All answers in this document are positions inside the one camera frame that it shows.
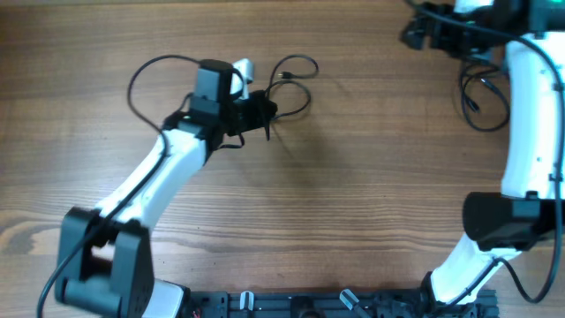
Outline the black USB cable long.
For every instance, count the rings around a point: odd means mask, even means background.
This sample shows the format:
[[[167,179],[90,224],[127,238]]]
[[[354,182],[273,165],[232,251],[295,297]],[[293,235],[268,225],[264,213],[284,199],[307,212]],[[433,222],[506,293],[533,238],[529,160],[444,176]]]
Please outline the black USB cable long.
[[[479,60],[462,62],[457,78],[461,113],[474,131],[494,133],[508,125],[509,100],[498,87],[507,77],[498,65]]]

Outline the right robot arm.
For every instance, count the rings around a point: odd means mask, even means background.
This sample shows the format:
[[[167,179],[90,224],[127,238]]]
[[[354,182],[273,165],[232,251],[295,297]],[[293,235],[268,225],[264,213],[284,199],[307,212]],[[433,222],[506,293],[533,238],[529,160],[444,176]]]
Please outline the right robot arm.
[[[429,45],[463,63],[460,83],[473,67],[503,47],[510,84],[505,102],[508,157],[497,193],[470,193],[463,204],[464,233],[449,257],[429,272],[413,307],[417,316],[483,314],[480,288],[539,241],[551,239],[550,268],[537,304],[561,265],[564,233],[564,4],[561,1],[458,1],[413,5],[402,31],[412,49]]]

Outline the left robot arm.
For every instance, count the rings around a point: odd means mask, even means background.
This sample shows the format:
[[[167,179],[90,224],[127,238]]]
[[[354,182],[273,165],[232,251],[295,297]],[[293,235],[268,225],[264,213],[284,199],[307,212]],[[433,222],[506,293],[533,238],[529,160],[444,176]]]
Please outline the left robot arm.
[[[92,209],[71,208],[61,224],[57,267],[44,289],[61,304],[102,317],[193,317],[189,288],[154,275],[151,233],[178,190],[219,149],[265,125],[274,104],[250,93],[254,65],[198,61],[196,84],[158,127],[146,158]]]

